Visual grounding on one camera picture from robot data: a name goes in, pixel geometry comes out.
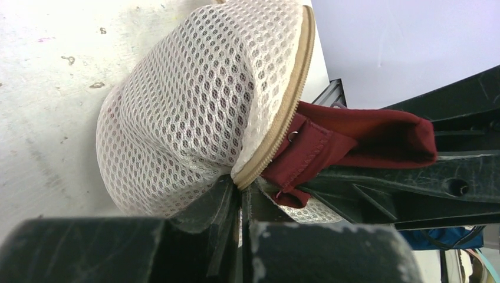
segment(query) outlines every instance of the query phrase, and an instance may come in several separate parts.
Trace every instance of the red garment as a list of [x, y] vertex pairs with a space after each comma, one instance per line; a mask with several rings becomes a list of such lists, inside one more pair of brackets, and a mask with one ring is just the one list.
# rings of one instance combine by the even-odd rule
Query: red garment
[[323, 169], [354, 166], [414, 169], [438, 156], [432, 123], [395, 110], [349, 110], [300, 102], [289, 133], [262, 177], [281, 188], [273, 200], [303, 208], [311, 197], [295, 187]]

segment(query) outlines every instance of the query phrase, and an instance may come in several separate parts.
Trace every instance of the blue object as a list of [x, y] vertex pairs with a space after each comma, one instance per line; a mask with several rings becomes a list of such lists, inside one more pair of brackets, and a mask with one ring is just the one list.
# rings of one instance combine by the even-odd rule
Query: blue object
[[[410, 230], [410, 231], [399, 231], [405, 240], [410, 244], [414, 251], [426, 251], [433, 249], [443, 249], [431, 241], [429, 241], [424, 233], [427, 234], [434, 240], [443, 243], [447, 246], [454, 246], [458, 241], [470, 234], [470, 230], [463, 227], [455, 228], [438, 228], [438, 229], [428, 229], [424, 231], [420, 230]], [[476, 249], [482, 248], [484, 245], [483, 232], [481, 231], [475, 237], [470, 239], [461, 245], [456, 245], [452, 249]]]

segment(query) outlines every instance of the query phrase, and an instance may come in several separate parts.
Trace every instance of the beige zipper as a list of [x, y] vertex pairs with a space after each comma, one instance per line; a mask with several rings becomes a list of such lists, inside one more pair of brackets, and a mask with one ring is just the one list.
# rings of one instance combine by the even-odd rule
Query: beige zipper
[[313, 9], [304, 6], [298, 51], [290, 83], [271, 124], [271, 129], [264, 137], [254, 155], [234, 177], [233, 181], [240, 190], [248, 187], [264, 171], [287, 134], [294, 114], [297, 111], [298, 103], [304, 90], [305, 79], [309, 72], [311, 57], [313, 56], [314, 33], [315, 21]]

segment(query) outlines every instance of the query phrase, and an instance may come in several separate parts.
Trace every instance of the fabric strap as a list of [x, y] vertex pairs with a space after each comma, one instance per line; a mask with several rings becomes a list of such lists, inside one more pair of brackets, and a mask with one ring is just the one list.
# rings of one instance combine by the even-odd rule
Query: fabric strap
[[300, 102], [262, 177], [281, 191], [279, 205], [303, 208], [311, 197], [296, 187], [332, 166], [414, 169], [438, 156], [432, 123], [395, 110], [350, 110]]

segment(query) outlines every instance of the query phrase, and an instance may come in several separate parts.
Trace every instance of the mesh laundry bag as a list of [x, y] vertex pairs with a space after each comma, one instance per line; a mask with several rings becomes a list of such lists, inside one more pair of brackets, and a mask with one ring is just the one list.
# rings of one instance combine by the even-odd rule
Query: mesh laundry bag
[[[252, 183], [287, 130], [313, 45], [312, 10], [297, 0], [192, 12], [102, 106], [97, 156], [116, 205], [129, 215], [170, 217], [221, 175], [241, 189]], [[319, 212], [323, 222], [338, 220], [322, 204], [311, 207], [310, 219]], [[292, 217], [307, 222], [303, 213]]]

